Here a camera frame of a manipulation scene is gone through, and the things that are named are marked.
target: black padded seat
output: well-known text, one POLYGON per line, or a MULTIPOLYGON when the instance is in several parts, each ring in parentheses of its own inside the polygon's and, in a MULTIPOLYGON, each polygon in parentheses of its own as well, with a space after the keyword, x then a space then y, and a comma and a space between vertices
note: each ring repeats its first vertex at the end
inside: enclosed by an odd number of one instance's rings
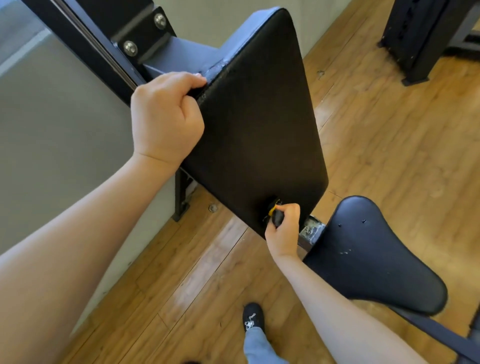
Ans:
POLYGON ((351 196, 338 204, 303 262, 349 299, 429 316, 447 301, 442 279, 407 249, 366 197, 351 196))

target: hand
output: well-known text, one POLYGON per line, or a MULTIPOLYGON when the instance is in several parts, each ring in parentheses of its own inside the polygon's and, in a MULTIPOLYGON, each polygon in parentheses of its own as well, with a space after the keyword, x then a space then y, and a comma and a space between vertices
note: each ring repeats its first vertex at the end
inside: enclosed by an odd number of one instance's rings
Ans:
POLYGON ((273 260, 278 264, 282 258, 299 259, 297 255, 297 241, 299 236, 300 206, 297 204, 279 205, 276 209, 283 211, 285 217, 282 224, 268 223, 265 231, 268 250, 273 260))
POLYGON ((134 154, 176 171, 204 132, 198 104, 186 95, 206 82, 199 74, 172 72, 137 87, 131 102, 134 154))

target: blue jeans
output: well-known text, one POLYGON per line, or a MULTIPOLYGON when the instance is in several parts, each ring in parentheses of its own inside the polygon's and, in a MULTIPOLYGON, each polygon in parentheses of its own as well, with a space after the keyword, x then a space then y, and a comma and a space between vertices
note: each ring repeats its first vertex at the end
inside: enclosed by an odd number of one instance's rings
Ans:
POLYGON ((243 352, 248 364, 288 364, 275 354, 261 328, 250 328, 245 333, 243 352))

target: shoe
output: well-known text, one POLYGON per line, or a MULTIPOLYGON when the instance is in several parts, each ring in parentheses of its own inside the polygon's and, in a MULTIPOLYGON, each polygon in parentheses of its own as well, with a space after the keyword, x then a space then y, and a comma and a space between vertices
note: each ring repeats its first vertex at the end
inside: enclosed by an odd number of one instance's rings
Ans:
POLYGON ((261 328, 265 332, 264 311, 258 303, 250 302, 243 308, 243 328, 261 328))

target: bolt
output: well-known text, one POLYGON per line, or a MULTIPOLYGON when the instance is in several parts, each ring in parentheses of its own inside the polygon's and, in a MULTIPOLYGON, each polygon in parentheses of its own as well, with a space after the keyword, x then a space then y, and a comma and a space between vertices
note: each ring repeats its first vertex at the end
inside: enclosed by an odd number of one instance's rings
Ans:
POLYGON ((155 14, 154 18, 153 18, 154 22, 155 22, 155 25, 158 29, 165 29, 165 27, 167 26, 167 19, 166 17, 161 14, 161 13, 158 13, 158 14, 155 14))
POLYGON ((123 44, 123 50, 130 57, 135 57, 138 53, 137 45, 133 43, 131 40, 125 41, 125 43, 123 44))
POLYGON ((215 204, 211 204, 211 205, 208 207, 208 211, 215 213, 215 212, 218 211, 218 206, 215 205, 215 204))

